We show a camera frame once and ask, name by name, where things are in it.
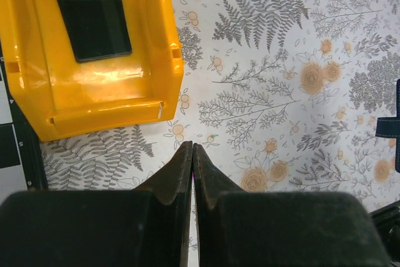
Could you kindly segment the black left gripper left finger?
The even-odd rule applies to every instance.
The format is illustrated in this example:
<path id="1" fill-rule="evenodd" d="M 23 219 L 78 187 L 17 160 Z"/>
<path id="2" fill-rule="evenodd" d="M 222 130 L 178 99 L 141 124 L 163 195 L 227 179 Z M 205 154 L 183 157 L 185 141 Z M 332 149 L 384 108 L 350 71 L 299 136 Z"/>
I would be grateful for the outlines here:
<path id="1" fill-rule="evenodd" d="M 193 144 L 132 190 L 27 191 L 1 205 L 2 266 L 186 266 Z"/>

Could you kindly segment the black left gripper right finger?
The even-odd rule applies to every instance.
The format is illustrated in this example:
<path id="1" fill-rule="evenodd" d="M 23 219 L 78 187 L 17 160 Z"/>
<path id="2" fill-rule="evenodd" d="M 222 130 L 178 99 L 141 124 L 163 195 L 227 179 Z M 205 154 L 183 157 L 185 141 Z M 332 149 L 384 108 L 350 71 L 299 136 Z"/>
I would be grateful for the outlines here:
<path id="1" fill-rule="evenodd" d="M 342 192 L 251 193 L 194 145 L 201 266 L 388 266 L 371 217 Z"/>

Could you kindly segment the blue leather card holder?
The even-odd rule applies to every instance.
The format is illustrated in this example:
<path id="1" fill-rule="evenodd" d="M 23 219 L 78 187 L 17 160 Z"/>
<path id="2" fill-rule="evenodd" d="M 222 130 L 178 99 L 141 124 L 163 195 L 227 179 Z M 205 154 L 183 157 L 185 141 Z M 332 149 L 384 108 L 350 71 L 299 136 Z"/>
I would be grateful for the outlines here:
<path id="1" fill-rule="evenodd" d="M 396 115 L 395 117 L 381 117 L 377 119 L 376 126 L 376 137 L 379 138 L 391 138 L 396 140 L 395 148 L 395 163 L 394 167 L 397 173 L 399 173 L 399 80 L 396 82 Z"/>

